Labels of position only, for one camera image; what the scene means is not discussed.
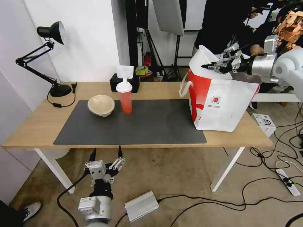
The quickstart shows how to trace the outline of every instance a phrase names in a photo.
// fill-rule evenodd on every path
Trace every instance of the black desk lamp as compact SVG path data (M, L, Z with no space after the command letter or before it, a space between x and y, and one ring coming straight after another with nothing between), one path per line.
M46 54L47 52L51 51L54 48L54 42L51 41L51 38L56 40L60 44L65 44L66 37L65 37L65 29L61 21L57 21L52 24L50 27L38 27L37 33L39 36L43 37L45 41L47 41L45 44L37 48L36 50L30 52L29 54L16 59L16 64L27 69L28 71L31 71L32 73L36 74L37 76L41 77L42 79L46 80L47 82L52 84L52 88L49 91L49 94L53 97L62 97L67 94L69 94L72 89L70 86L65 84L58 84L57 80L51 77L48 77L37 70L31 68L28 66L28 63L35 60L36 58ZM48 50L44 51L41 54L33 55L33 53L37 52L38 50L48 47Z

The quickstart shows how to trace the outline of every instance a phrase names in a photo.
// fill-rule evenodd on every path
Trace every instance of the bowl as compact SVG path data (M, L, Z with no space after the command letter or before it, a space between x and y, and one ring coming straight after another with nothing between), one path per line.
M101 117L107 117L115 108L114 100L106 95L97 95L89 99L87 103L88 109Z

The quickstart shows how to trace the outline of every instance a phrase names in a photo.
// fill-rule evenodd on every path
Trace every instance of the table leg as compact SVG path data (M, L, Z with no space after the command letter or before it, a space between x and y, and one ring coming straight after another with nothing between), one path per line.
M217 176L211 183L211 190L213 192L215 192L218 189L218 187L220 186L220 184L222 183L228 172L231 170L231 168L233 167L233 165L235 164L235 162L237 161L238 157L240 156L240 154L244 149L245 147L240 147L238 151L231 152L229 154L226 162L223 164Z
M68 176L65 174L61 166L58 164L56 159L52 157L50 154L50 151L47 150L41 150L41 149L35 149L35 151L38 153L38 155L42 158L42 160L45 162L45 164L51 169L51 171L55 174L55 176L58 178L58 180L63 184L63 186L67 189L72 185L72 182L68 178ZM75 187L71 188L68 192L74 193Z

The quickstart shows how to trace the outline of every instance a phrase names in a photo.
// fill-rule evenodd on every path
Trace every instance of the mouse pad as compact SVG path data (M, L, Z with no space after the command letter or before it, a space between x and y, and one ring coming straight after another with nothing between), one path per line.
M90 112L87 102L78 101L55 145L206 143L203 131L193 124L187 99L133 100L128 115L115 100L107 117Z

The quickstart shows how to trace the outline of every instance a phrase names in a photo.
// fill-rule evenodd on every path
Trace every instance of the lamp base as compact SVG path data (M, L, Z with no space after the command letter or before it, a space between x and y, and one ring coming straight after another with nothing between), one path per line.
M50 89L50 95L53 97L62 97L71 93L72 88L66 84L53 84Z

